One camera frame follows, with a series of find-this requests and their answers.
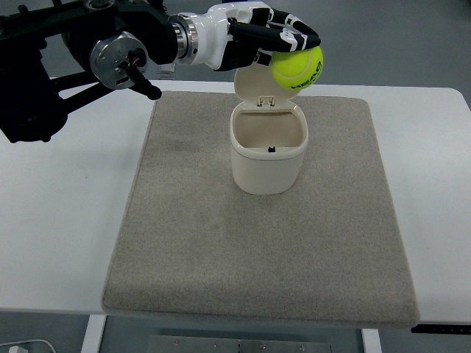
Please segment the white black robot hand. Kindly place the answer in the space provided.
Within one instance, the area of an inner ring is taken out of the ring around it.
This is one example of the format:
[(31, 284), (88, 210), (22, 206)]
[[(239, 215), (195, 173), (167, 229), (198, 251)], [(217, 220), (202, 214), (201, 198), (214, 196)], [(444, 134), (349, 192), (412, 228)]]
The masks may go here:
[(237, 1), (212, 6), (193, 15), (197, 47), (193, 65), (230, 71), (253, 63), (268, 66), (274, 53), (305, 51), (320, 46), (319, 35), (291, 13), (262, 1)]

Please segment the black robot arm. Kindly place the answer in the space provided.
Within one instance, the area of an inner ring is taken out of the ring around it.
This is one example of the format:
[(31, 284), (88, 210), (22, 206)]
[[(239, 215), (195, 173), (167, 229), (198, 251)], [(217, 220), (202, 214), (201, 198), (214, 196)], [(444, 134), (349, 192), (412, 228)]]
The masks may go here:
[[(61, 36), (79, 73), (50, 78), (42, 63), (47, 38)], [(1, 17), (1, 131), (11, 143), (48, 142), (68, 114), (116, 90), (107, 73), (122, 74), (151, 100), (160, 89), (142, 70), (172, 63), (189, 48), (183, 26), (160, 1), (54, 1), (52, 7)]]

